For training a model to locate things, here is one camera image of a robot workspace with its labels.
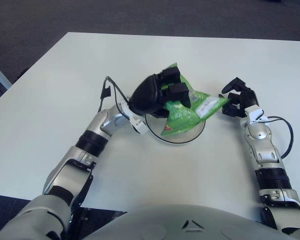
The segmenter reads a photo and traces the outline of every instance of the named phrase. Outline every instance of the green snack bag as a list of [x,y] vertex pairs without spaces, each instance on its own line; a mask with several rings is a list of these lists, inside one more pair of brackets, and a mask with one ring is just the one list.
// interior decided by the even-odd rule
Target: green snack bag
[[189,89],[191,107],[183,106],[180,101],[167,101],[163,108],[169,111],[169,116],[161,133],[162,136],[180,134],[192,129],[200,122],[208,119],[228,101],[227,98],[210,96],[204,92],[195,91],[181,74],[180,80]]

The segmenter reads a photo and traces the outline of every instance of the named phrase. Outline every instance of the table surface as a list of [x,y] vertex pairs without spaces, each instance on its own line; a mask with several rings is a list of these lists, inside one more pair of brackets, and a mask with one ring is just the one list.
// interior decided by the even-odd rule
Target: table surface
[[[300,197],[300,42],[67,33],[0,98],[0,195],[33,199],[94,115],[105,76],[127,95],[172,63],[194,89],[217,95],[235,77],[255,90],[267,116],[293,126],[284,164]],[[114,99],[104,101],[104,107]],[[270,124],[280,153],[283,122]],[[118,131],[93,170],[83,206],[130,211],[194,204],[258,220],[258,185],[239,119],[217,112],[193,142],[170,145],[150,132]]]

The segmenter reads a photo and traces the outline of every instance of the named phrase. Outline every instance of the robotic hand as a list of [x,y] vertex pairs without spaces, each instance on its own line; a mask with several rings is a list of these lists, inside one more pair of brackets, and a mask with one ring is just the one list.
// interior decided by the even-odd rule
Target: robotic hand
[[[264,204],[261,221],[268,227],[300,239],[300,200],[291,187],[282,162],[292,148],[292,127],[282,117],[266,117],[264,110],[259,107],[255,92],[246,87],[238,77],[223,88],[222,94],[228,92],[229,102],[223,106],[222,113],[242,118],[240,125],[245,130],[245,141],[250,148],[250,157],[260,188],[260,200]],[[285,121],[291,134],[288,150],[282,156],[272,143],[272,132],[268,127],[269,122],[277,120]]]

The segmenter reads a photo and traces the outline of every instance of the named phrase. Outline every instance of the white bracket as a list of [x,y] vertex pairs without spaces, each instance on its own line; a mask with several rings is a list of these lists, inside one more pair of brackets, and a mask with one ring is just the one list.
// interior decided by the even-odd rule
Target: white bracket
[[244,111],[247,116],[247,123],[249,123],[250,125],[260,122],[267,122],[269,120],[266,116],[264,116],[264,110],[258,105],[249,106],[244,109]]
[[123,112],[129,117],[131,125],[137,130],[141,135],[145,134],[148,131],[147,125],[144,123],[142,116],[136,115],[129,109],[126,101],[121,101],[121,107]]

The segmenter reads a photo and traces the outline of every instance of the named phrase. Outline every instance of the silver robot arm segment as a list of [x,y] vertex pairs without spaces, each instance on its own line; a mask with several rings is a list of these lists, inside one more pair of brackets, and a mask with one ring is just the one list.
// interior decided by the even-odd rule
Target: silver robot arm segment
[[266,125],[267,117],[258,120],[257,105],[245,109],[247,117],[240,121],[245,129],[245,141],[249,145],[250,157],[259,184],[259,196],[264,208],[262,223],[286,234],[300,229],[300,200],[292,189],[277,148],[272,143],[271,129]]
[[[300,199],[292,189],[282,157],[272,143],[273,134],[268,127],[268,117],[264,116],[264,110],[259,107],[255,92],[246,87],[245,82],[238,77],[222,89],[222,94],[226,93],[229,93],[229,101],[222,107],[222,113],[242,118],[240,125],[245,130],[244,137],[249,145],[250,158],[260,189],[260,200],[264,204],[261,210],[262,223],[300,239]],[[288,155],[291,147],[292,141],[283,157]]]
[[49,174],[42,195],[4,226],[0,240],[61,239],[70,226],[72,213],[88,193],[100,153],[111,136],[128,123],[116,105],[98,112],[76,145]]

